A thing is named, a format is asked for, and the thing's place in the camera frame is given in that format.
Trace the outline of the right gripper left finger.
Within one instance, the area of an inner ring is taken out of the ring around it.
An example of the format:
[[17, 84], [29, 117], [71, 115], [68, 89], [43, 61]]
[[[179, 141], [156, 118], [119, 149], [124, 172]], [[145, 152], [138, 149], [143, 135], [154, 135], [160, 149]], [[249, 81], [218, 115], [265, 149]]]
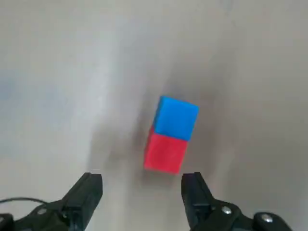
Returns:
[[84, 231], [103, 195], [101, 174], [86, 172], [66, 195], [46, 202], [31, 197], [13, 197], [0, 202], [31, 201], [39, 203], [29, 214], [15, 220], [10, 213], [1, 213], [2, 231]]

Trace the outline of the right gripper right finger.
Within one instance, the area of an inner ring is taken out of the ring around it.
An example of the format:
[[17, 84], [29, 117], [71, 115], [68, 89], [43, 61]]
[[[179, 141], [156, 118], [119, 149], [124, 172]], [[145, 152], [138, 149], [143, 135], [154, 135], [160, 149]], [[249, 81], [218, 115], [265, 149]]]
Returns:
[[245, 216], [233, 203], [213, 197], [201, 173], [181, 177], [181, 196], [186, 218], [192, 231], [291, 231], [278, 215], [258, 212]]

